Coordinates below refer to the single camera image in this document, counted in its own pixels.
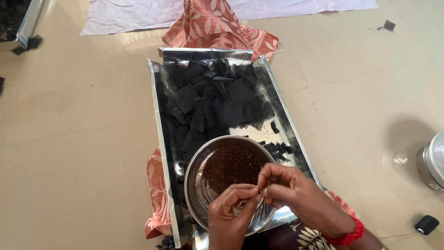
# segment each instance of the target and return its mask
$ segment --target black thread spool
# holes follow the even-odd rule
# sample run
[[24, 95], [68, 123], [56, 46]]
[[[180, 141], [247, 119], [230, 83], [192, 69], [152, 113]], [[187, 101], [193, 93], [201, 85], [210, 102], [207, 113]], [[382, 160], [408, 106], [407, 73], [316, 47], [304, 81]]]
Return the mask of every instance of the black thread spool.
[[430, 215], [424, 216], [416, 225], [415, 229], [423, 235], [431, 233], [440, 222]]

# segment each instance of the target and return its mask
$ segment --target red bracelet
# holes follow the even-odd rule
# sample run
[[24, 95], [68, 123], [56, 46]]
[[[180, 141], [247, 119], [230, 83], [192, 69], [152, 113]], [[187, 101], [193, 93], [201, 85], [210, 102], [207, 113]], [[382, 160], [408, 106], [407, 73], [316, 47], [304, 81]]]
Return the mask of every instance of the red bracelet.
[[324, 239], [328, 243], [335, 245], [335, 246], [341, 246], [341, 245], [349, 246], [353, 241], [361, 238], [365, 232], [364, 225], [362, 224], [362, 222], [360, 220], [356, 219], [354, 216], [350, 215], [350, 217], [353, 220], [355, 220], [355, 222], [356, 222], [356, 228], [352, 233], [346, 234], [342, 238], [329, 238], [329, 237], [324, 236]]

